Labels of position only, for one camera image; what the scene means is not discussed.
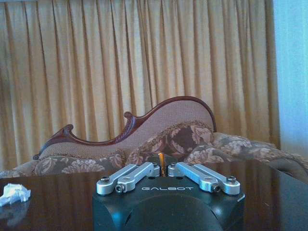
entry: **floral pattern fabric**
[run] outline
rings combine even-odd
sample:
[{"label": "floral pattern fabric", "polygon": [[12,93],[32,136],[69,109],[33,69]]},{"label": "floral pattern fabric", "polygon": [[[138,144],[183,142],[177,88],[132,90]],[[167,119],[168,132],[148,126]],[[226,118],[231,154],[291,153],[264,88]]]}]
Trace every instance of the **floral pattern fabric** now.
[{"label": "floral pattern fabric", "polygon": [[108,157],[100,159],[80,159],[70,156],[51,156],[39,161],[34,169],[37,176],[78,173],[78,172],[97,172],[97,171],[118,171],[124,166],[125,156],[122,151],[117,151]]},{"label": "floral pattern fabric", "polygon": [[110,173],[127,164],[141,165],[159,152],[191,165],[248,159],[263,163],[271,163],[277,159],[293,160],[300,164],[308,177],[308,160],[300,155],[285,153],[271,143],[250,141],[241,136],[220,132],[213,133],[206,124],[191,121],[168,127],[128,155],[122,150],[102,154],[98,158],[80,158],[69,154],[50,155],[30,165],[31,171],[27,167],[28,171],[23,172],[19,167],[17,170],[0,172],[0,178],[29,176],[30,172],[31,175],[38,176],[93,171]]},{"label": "floral pattern fabric", "polygon": [[133,151],[126,165],[141,164],[159,152],[183,161],[199,144],[212,141],[213,133],[206,124],[200,121],[179,123],[163,130]]}]

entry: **sofa backrest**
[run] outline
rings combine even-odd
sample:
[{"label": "sofa backrest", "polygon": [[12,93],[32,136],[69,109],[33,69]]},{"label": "sofa backrest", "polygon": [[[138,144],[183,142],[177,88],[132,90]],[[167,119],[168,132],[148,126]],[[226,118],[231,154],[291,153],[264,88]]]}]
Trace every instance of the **sofa backrest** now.
[{"label": "sofa backrest", "polygon": [[102,156],[122,149],[129,154],[163,129],[177,123],[198,120],[216,131],[211,109],[200,99],[191,96],[179,96],[161,102],[146,115],[136,117],[130,112],[123,132],[109,141],[90,142],[79,139],[72,133],[73,125],[67,125],[55,133],[43,146],[34,159],[53,155]]}]

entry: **orange component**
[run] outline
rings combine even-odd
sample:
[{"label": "orange component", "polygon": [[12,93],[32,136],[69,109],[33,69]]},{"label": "orange component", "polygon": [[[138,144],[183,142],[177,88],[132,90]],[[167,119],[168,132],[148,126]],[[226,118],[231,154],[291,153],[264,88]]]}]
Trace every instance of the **orange component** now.
[{"label": "orange component", "polygon": [[165,156],[163,153],[159,153],[158,154],[159,156],[159,161],[160,161],[160,167],[162,169],[162,177],[165,177],[166,176],[166,173],[165,173]]}]

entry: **logo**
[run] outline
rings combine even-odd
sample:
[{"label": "logo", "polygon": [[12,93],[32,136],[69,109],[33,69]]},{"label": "logo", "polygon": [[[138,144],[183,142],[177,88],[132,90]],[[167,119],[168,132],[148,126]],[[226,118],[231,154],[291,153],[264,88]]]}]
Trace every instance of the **logo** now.
[{"label": "logo", "polygon": [[141,190],[145,190],[145,191],[152,191],[152,190],[156,190],[156,191],[183,191],[183,190],[189,190],[191,191],[193,189],[193,187],[167,187],[167,188],[157,188],[157,187],[142,187]]}]

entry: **carved wood trim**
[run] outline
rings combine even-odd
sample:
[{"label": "carved wood trim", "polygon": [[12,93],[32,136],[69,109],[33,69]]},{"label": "carved wood trim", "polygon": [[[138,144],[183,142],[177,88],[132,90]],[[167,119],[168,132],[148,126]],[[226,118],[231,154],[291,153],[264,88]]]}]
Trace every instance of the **carved wood trim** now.
[{"label": "carved wood trim", "polygon": [[125,112],[124,117],[127,119],[126,125],[122,131],[117,137],[108,140],[108,141],[102,141],[102,142],[91,142],[86,141],[83,139],[78,138],[75,136],[72,132],[74,126],[72,124],[68,124],[62,129],[60,129],[58,132],[56,132],[47,142],[44,144],[44,146],[41,148],[38,155],[35,155],[33,159],[38,159],[39,155],[50,145],[55,143],[61,143],[61,142],[74,142],[79,143],[83,145],[91,145],[91,146],[107,146],[111,144],[115,144],[118,142],[121,142],[122,140],[126,139],[129,135],[131,135],[137,128],[139,128],[153,113],[155,113],[158,109],[165,106],[168,103],[172,103],[175,101],[195,101],[197,103],[200,103],[203,107],[206,108],[206,110],[209,112],[212,121],[213,121],[213,131],[216,132],[216,123],[214,115],[209,108],[209,106],[203,102],[202,100],[195,98],[193,96],[178,96],[174,98],[167,99],[161,103],[159,103],[157,106],[155,106],[151,111],[149,111],[144,116],[134,116],[131,112]]}]

